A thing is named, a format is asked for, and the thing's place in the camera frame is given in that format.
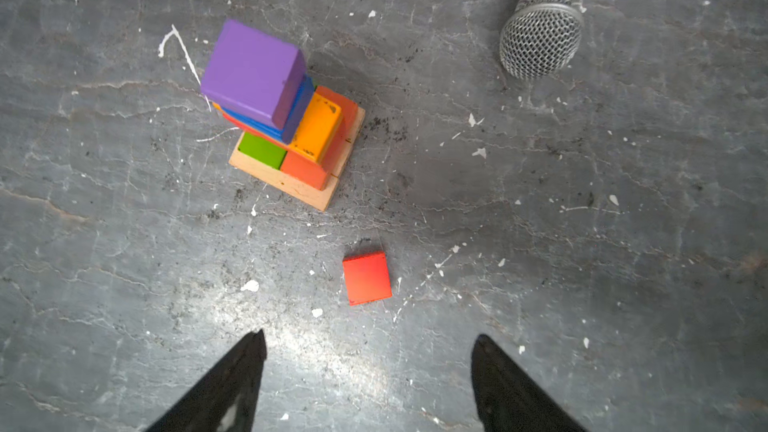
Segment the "orange yellow block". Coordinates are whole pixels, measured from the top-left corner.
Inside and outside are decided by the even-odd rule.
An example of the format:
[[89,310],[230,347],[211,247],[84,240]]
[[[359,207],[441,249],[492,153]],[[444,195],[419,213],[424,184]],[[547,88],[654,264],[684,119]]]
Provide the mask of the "orange yellow block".
[[321,163],[342,123],[341,106],[316,90],[290,144],[279,144],[258,132],[251,133],[236,126],[253,135],[260,135],[285,150],[296,152],[312,162]]

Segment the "red long block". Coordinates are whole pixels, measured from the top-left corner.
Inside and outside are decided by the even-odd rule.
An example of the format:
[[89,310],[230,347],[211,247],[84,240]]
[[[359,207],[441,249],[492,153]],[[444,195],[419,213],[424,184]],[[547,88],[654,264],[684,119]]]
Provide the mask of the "red long block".
[[329,171],[334,154],[347,142],[347,134],[359,112],[358,104],[309,77],[300,86],[282,129],[267,126],[241,113],[213,103],[221,115],[271,147],[286,150],[308,164]]

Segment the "green block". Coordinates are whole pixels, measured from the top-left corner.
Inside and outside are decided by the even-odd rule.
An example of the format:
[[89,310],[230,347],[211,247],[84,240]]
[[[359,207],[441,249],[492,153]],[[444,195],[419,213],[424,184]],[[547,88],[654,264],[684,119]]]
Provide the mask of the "green block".
[[287,155],[287,150],[279,145],[260,135],[253,135],[248,132],[243,133],[238,151],[275,170],[281,168]]

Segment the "natural wood block 29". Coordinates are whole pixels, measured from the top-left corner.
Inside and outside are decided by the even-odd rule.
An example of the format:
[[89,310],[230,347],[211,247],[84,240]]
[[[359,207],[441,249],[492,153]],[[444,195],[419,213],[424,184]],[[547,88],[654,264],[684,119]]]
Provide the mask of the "natural wood block 29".
[[318,190],[299,179],[249,157],[237,148],[233,150],[229,164],[321,212],[327,210],[339,182],[337,177],[331,176],[326,187],[323,190]]

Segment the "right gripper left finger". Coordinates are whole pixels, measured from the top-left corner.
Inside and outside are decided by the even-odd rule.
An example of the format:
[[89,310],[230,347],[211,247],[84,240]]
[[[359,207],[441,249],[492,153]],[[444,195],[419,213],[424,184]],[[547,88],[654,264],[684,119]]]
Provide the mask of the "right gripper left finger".
[[264,332],[247,333],[149,429],[251,431],[266,359]]

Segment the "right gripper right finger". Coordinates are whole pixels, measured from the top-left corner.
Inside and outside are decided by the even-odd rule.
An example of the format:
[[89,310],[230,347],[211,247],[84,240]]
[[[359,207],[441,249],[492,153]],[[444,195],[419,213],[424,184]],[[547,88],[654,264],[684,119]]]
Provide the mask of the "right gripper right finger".
[[489,336],[477,337],[471,379],[478,417],[486,431],[582,431]]

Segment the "blue cube block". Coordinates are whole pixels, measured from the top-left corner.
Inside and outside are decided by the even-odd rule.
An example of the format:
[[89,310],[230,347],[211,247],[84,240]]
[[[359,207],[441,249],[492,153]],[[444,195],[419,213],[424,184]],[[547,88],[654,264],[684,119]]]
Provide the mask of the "blue cube block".
[[214,106],[225,118],[231,120],[235,125],[240,126],[244,130],[249,130],[251,133],[258,132],[279,144],[290,144],[304,117],[305,111],[309,106],[314,91],[315,86],[313,85],[312,79],[308,75],[305,75],[282,129],[262,124],[255,119],[222,108],[218,104],[214,104]]

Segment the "purple cube block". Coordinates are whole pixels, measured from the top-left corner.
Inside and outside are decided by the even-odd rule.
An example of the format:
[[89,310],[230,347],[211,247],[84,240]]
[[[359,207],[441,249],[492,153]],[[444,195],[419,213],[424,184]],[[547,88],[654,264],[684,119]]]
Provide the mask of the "purple cube block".
[[224,109],[282,129],[306,73],[301,50],[227,20],[201,79],[201,93]]

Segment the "red cube block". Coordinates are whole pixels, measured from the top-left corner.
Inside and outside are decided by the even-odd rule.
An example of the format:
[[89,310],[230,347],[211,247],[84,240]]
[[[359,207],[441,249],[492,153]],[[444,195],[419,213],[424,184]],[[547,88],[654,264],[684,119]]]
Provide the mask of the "red cube block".
[[346,258],[342,264],[351,306],[392,296],[387,259],[383,251]]

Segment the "natural wood block 58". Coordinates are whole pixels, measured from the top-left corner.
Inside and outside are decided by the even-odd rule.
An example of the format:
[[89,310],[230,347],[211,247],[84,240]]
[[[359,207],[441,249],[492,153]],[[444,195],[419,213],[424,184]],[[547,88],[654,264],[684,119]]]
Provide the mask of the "natural wood block 58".
[[359,107],[355,120],[348,129],[348,135],[345,139],[345,142],[342,145],[339,159],[332,170],[332,175],[337,179],[341,177],[342,172],[352,154],[355,141],[362,129],[362,125],[365,120],[365,115],[366,115],[366,111],[362,107]]

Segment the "orange-red long block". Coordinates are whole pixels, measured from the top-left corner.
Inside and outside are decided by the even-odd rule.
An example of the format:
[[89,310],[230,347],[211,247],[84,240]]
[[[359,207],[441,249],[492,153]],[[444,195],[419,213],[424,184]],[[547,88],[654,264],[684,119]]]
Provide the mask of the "orange-red long block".
[[280,171],[314,189],[324,190],[332,177],[338,178],[341,174],[351,146],[349,138],[335,139],[321,163],[312,162],[296,152],[288,152]]

